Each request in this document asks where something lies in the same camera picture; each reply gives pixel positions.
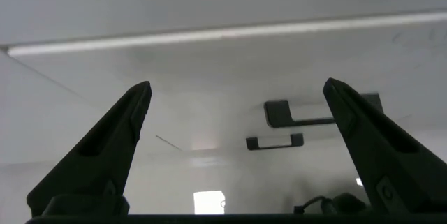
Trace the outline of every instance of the black plastic part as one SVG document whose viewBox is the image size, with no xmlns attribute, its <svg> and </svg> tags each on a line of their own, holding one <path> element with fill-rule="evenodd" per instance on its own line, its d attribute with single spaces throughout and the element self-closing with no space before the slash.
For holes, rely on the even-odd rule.
<svg viewBox="0 0 447 224">
<path fill-rule="evenodd" d="M 122 217 L 104 216 L 43 216 L 34 218 L 27 224 L 90 224 L 90 223 L 114 223 L 114 224 L 203 224 L 203 223 L 234 223 L 234 224 L 377 224 L 377 223 L 447 223 L 445 214 L 225 214 L 225 215 L 128 215 Z"/>
<path fill-rule="evenodd" d="M 122 195 L 58 195 L 42 216 L 125 216 L 129 204 Z"/>
<path fill-rule="evenodd" d="M 447 211 L 447 164 L 349 85 L 323 93 L 375 212 Z"/>
<path fill-rule="evenodd" d="M 113 105 L 28 194 L 33 217 L 58 195 L 123 194 L 151 96 L 149 82 L 142 82 Z"/>
<path fill-rule="evenodd" d="M 271 147 L 259 147 L 257 137 L 248 137 L 245 139 L 245 142 L 247 143 L 247 148 L 250 151 L 287 148 L 287 147 L 302 147 L 305 144 L 305 139 L 302 133 L 291 134 L 290 138 L 291 138 L 290 145 L 277 145 Z"/>
<path fill-rule="evenodd" d="M 378 94 L 363 94 L 362 96 L 378 110 L 383 111 L 382 104 Z M 264 112 L 265 112 L 265 118 L 267 119 L 267 124 L 272 128 L 315 126 L 315 125 L 335 123 L 335 120 L 332 117 L 320 118 L 320 119 L 301 119 L 294 121 L 292 119 L 291 109 L 287 100 L 275 100 L 265 102 Z"/>
</svg>

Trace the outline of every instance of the bright window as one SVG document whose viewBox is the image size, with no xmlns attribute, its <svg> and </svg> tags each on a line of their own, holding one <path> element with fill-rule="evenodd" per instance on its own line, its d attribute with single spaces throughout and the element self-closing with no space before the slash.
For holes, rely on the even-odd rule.
<svg viewBox="0 0 447 224">
<path fill-rule="evenodd" d="M 195 214 L 224 214 L 225 195 L 222 191 L 203 191 L 194 193 Z"/>
</svg>

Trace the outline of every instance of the black cable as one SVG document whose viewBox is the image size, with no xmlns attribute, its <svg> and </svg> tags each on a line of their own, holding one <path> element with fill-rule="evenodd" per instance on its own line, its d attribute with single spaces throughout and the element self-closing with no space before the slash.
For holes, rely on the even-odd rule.
<svg viewBox="0 0 447 224">
<path fill-rule="evenodd" d="M 302 206 L 294 206 L 293 207 L 293 213 L 294 214 L 303 214 L 305 212 L 305 209 L 310 206 L 311 204 L 318 202 L 319 200 L 327 200 L 324 196 L 318 196 L 315 198 L 312 198 L 308 200 L 306 203 L 304 203 Z"/>
</svg>

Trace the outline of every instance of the fluorescent light fixture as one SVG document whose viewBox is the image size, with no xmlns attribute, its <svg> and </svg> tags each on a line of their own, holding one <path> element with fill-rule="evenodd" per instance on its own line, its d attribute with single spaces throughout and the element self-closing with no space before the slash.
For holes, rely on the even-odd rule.
<svg viewBox="0 0 447 224">
<path fill-rule="evenodd" d="M 357 181 L 357 185 L 363 186 L 362 180 L 360 178 L 357 178 L 356 181 Z"/>
<path fill-rule="evenodd" d="M 224 214 L 225 195 L 222 191 L 203 191 L 194 193 L 195 214 Z"/>
<path fill-rule="evenodd" d="M 166 45 L 173 43 L 194 43 L 209 40 L 238 39 L 256 36 L 278 36 L 294 33 L 334 31 L 345 29 L 364 29 L 440 21 L 447 21 L 447 11 L 408 13 L 401 15 L 377 15 L 370 17 L 351 17 L 344 19 L 317 20 L 307 22 L 259 24 L 253 26 L 226 27 L 220 29 L 153 33 L 140 36 L 118 36 L 114 38 L 98 38 L 91 40 L 11 45 L 7 47 L 6 51 L 11 57 L 19 57 L 35 54 L 77 52 L 84 50 L 102 50 L 149 45 Z"/>
</svg>

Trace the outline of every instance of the wall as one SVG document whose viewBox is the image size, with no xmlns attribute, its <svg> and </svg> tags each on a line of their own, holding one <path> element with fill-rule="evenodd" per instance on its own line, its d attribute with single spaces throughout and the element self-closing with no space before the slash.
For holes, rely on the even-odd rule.
<svg viewBox="0 0 447 224">
<path fill-rule="evenodd" d="M 102 116 L 72 91 L 0 52 L 0 164 L 57 160 Z"/>
</svg>

